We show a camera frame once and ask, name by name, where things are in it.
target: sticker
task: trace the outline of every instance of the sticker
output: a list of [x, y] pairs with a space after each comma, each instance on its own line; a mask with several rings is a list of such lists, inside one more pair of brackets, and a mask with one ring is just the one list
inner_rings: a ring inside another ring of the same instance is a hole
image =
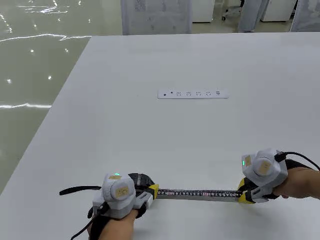
[[121, 179], [121, 176], [112, 175], [109, 177], [109, 179], [118, 180]]
[[117, 190], [115, 190], [115, 197], [120, 198], [122, 196], [129, 194], [129, 188], [127, 186], [120, 187]]
[[268, 170], [270, 169], [271, 163], [268, 161], [263, 161], [259, 168], [259, 173], [266, 175]]
[[251, 165], [251, 157], [250, 157], [250, 155], [246, 156], [244, 161], [245, 161], [245, 166], [246, 167], [250, 166]]

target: hand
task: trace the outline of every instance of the hand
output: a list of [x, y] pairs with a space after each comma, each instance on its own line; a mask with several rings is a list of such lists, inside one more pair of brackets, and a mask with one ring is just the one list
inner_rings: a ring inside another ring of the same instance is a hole
[[[131, 235], [132, 234], [132, 228], [133, 228], [133, 224], [134, 221], [136, 219], [138, 215], [138, 211], [137, 210], [131, 210], [131, 212], [125, 216], [122, 219], [111, 219], [108, 224], [106, 224], [103, 229], [99, 229], [99, 232], [101, 232], [101, 234], [99, 233], [98, 235], [94, 236], [93, 240], [95, 239], [108, 239], [107, 236], [108, 232], [120, 232], [117, 233], [117, 238], [121, 239], [121, 237], [123, 237], [123, 235]], [[90, 236], [91, 236], [91, 228], [92, 228], [92, 224], [87, 228], [88, 234], [89, 234], [89, 240], [90, 240]]]
[[314, 170], [306, 167], [296, 167], [288, 170], [287, 179], [274, 188], [273, 194], [282, 195], [283, 198], [293, 197], [303, 199], [311, 196], [310, 175]]

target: measuring tape blade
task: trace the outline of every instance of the measuring tape blade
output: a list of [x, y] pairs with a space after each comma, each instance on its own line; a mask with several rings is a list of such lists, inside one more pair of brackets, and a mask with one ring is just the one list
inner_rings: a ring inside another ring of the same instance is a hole
[[178, 199], [215, 202], [238, 202], [242, 191], [236, 190], [185, 190], [159, 189], [157, 199]]

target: floor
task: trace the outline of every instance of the floor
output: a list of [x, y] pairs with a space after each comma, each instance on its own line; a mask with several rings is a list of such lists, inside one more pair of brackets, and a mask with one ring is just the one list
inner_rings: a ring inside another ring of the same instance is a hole
[[[121, 35], [119, 0], [1, 0], [0, 193], [93, 35]], [[238, 17], [192, 32], [234, 33]], [[260, 22], [256, 32], [287, 32], [290, 22]]]

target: power strip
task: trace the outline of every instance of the power strip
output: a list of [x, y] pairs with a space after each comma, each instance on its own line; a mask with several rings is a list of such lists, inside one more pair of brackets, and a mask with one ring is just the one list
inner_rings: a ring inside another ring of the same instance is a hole
[[158, 99], [228, 99], [227, 90], [159, 90]]

